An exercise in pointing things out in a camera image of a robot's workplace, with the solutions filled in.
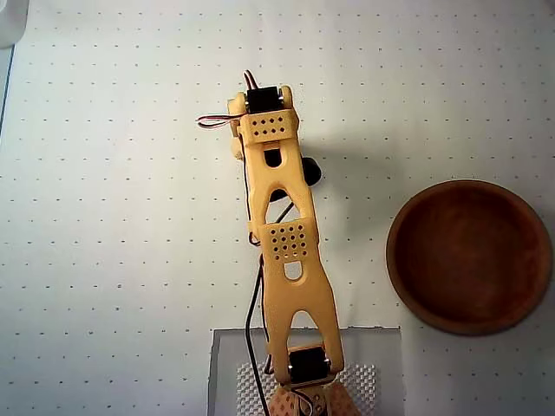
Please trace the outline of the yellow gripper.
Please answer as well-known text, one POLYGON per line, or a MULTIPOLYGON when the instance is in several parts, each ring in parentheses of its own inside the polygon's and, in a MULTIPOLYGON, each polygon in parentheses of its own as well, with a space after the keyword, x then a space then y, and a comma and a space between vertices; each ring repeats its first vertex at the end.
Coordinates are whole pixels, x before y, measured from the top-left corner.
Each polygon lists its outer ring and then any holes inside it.
POLYGON ((235 116, 235 119, 230 121, 230 127, 232 130, 232 141, 231 141, 231 149, 232 155, 237 160, 243 159, 243 152, 242 147, 239 140, 238 134, 238 125, 239 119, 242 117, 243 114, 246 113, 246 98, 244 92, 239 92, 237 95, 230 99, 227 103, 228 114, 231 116, 235 116))

